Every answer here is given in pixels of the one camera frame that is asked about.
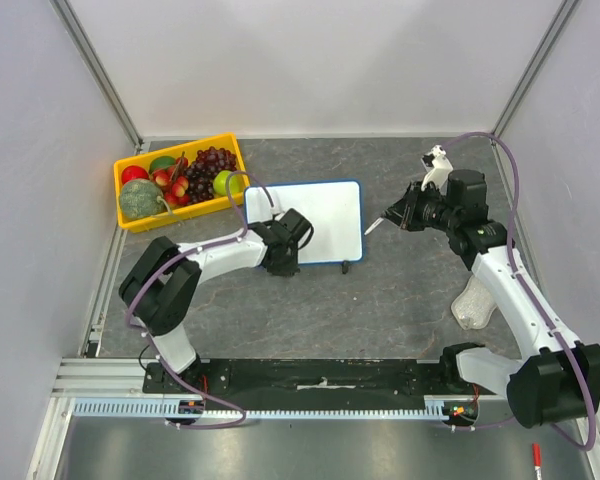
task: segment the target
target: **red marker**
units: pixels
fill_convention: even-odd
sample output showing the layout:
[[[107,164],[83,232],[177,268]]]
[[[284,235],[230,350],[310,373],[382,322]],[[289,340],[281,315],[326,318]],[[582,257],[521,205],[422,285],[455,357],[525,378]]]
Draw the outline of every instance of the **red marker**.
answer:
[[[542,456],[540,455],[540,445],[533,444],[533,466],[536,470],[536,480],[542,480]]]

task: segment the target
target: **black cable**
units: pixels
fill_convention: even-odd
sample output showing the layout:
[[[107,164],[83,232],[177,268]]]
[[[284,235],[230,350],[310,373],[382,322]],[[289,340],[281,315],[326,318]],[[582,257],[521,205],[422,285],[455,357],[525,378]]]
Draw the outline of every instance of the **black cable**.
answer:
[[[147,367],[145,367],[144,365],[142,365],[142,355],[144,355],[144,352],[147,351],[147,349],[150,347],[151,345],[147,345],[146,347],[144,347],[142,350],[140,350],[140,355],[138,355],[138,365],[140,365],[140,367],[146,372],[147,371]]]
[[[315,230],[313,228],[313,225],[311,225],[310,230],[309,230],[309,235],[307,236],[307,239],[304,241],[302,246],[298,247],[298,251],[302,250],[304,247],[309,245],[309,242],[311,241],[311,238],[313,237],[314,232],[315,232]]]

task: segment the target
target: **floor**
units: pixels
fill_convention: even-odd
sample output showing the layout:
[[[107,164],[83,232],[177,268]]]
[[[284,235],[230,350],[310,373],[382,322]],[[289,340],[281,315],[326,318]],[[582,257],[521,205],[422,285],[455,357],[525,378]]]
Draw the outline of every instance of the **floor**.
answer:
[[[510,416],[503,401],[480,410],[485,423]],[[521,480],[535,478],[534,442],[544,478],[593,480],[585,454],[548,426],[451,433],[424,421],[268,420],[191,432],[161,419],[83,417],[69,431],[57,480]]]
[[[409,182],[423,177],[419,159],[441,140],[242,140],[240,149],[247,170],[265,183],[358,180],[366,226]],[[172,144],[154,142],[151,150]],[[508,203],[489,142],[471,139],[448,154],[456,168],[486,175],[491,217],[506,223]],[[125,306],[117,289],[153,238],[199,241],[238,227],[228,210],[144,234],[129,233],[100,356],[136,356],[145,346],[124,327]],[[479,331],[464,331],[454,320],[450,305],[468,278],[444,234],[402,232],[385,222],[366,238],[365,258],[348,275],[336,266],[307,266],[289,279],[249,269],[202,284],[185,327],[203,357],[435,359],[443,347],[467,341],[517,357],[515,340],[499,312]]]

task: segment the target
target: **green fruit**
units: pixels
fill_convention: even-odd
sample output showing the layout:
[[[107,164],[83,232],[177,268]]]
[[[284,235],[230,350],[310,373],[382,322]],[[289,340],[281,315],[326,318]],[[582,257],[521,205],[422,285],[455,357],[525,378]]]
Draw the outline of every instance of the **green fruit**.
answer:
[[[227,177],[230,173],[230,170],[222,170],[216,175],[216,178],[213,179],[213,189],[218,195],[227,194]],[[229,190],[231,191],[231,195],[240,193],[240,183],[238,182],[237,175],[234,175],[231,177],[231,180],[229,180]]]
[[[154,183],[137,178],[124,184],[118,203],[127,218],[137,220],[164,212],[162,198],[162,191]]]
[[[171,165],[175,165],[176,164],[176,159],[173,157],[170,157],[169,155],[163,155],[161,157],[158,158],[154,158],[153,161],[151,162],[151,165],[149,166],[149,173],[153,173],[156,170],[160,170],[160,169],[167,169],[169,168]]]

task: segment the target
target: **yellow bin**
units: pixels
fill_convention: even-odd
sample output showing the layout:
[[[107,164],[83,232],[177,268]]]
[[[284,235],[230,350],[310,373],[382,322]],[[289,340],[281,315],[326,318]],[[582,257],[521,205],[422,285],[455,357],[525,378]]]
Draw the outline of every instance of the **yellow bin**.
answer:
[[[120,196],[120,189],[122,188],[120,176],[122,175],[122,171],[129,165],[138,165],[149,171],[149,165],[155,158],[161,157],[162,155],[170,155],[178,158],[182,152],[184,152],[184,156],[189,159],[189,162],[194,162],[198,156],[198,150],[206,150],[210,147],[215,147],[217,149],[225,148],[231,151],[236,155],[236,166],[238,170],[245,169],[242,155],[238,148],[238,141],[233,133],[223,133],[222,135],[217,135],[215,137],[203,138],[202,140],[196,140],[195,142],[184,143],[182,145],[176,145],[175,147],[164,148],[135,157],[123,158],[114,163],[113,178],[116,186],[116,208],[118,210],[118,225],[120,225],[120,228],[131,230],[133,233],[146,232],[152,228],[169,225],[170,223],[175,223],[179,220],[185,220],[187,218],[193,218],[206,213],[217,212],[218,210],[229,208],[231,206],[229,199],[223,196],[216,197],[207,202],[174,209],[173,213],[175,215],[164,212],[153,217],[130,220],[122,214],[122,211],[120,211],[120,205],[118,204],[118,197]],[[244,201],[244,190],[249,186],[249,179],[244,175],[240,175],[238,181],[240,183],[240,193],[233,195],[233,198],[238,205],[242,205],[242,202]]]

